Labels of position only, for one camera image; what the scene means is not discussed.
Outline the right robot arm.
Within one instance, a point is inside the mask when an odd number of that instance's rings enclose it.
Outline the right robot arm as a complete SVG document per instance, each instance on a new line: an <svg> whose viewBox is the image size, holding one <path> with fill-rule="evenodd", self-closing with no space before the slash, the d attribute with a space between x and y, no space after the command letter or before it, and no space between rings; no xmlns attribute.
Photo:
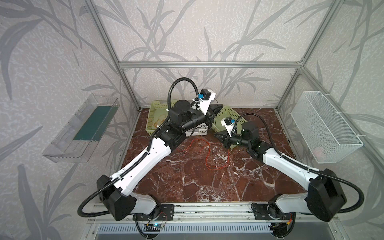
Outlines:
<svg viewBox="0 0 384 240"><path fill-rule="evenodd" d="M334 172L326 169L321 176L311 173L308 166L299 167L298 161L278 153L272 145L261 141L259 130L251 121L244 123L239 134L232 118L222 119L221 124L225 130L215 133L215 137L225 148L232 145L246 148L253 159L279 170L306 190L302 194L277 194L273 197L267 207L271 218L276 219L283 213L305 213L329 222L347 202L340 182L332 179Z"/></svg>

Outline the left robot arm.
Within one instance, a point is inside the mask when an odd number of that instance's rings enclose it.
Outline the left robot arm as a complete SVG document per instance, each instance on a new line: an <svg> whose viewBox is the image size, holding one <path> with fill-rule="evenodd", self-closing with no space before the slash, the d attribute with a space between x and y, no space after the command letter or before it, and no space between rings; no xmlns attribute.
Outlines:
<svg viewBox="0 0 384 240"><path fill-rule="evenodd" d="M163 158L177 149L186 139L187 131L206 124L211 128L222 104L201 101L198 110L186 100L177 101L169 110L168 118L151 135L150 142L138 156L111 177L97 180L99 198L116 221L132 214L157 217L161 203L152 195L134 193L139 181Z"/></svg>

